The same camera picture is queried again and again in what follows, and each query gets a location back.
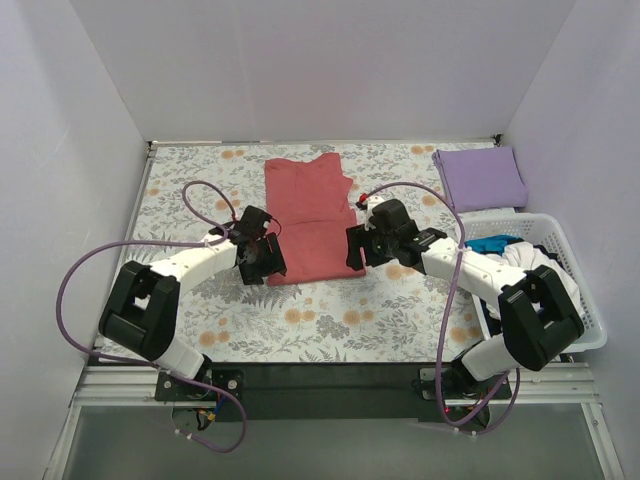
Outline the red t shirt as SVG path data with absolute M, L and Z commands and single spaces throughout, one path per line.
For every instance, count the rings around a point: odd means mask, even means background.
M 352 184 L 333 152 L 310 162 L 276 158 L 265 163 L 267 212 L 282 226 L 278 241 L 287 268 L 285 275 L 270 276 L 269 286 L 365 275 L 346 265 L 346 230 L 357 224 L 349 205 Z

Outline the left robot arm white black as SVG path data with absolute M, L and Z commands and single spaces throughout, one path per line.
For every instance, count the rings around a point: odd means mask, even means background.
M 262 285 L 274 274 L 284 276 L 281 231 L 272 215 L 248 206 L 240 219 L 211 229 L 202 247 L 148 265 L 129 261 L 120 268 L 99 333 L 161 369 L 157 401 L 212 402 L 220 397 L 212 386 L 240 397 L 244 374 L 216 370 L 206 355 L 180 338 L 178 308 L 184 294 L 227 270 L 238 269 L 245 285 Z

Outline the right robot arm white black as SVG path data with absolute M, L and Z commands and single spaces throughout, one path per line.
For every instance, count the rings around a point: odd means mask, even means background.
M 551 267 L 523 269 L 463 250 L 440 230 L 419 229 L 397 199 L 362 196 L 357 206 L 366 220 L 346 231 L 348 267 L 361 271 L 395 260 L 449 281 L 499 314 L 500 334 L 460 353 L 434 376 L 432 386 L 475 397 L 506 371 L 541 370 L 583 335 L 581 315 Z

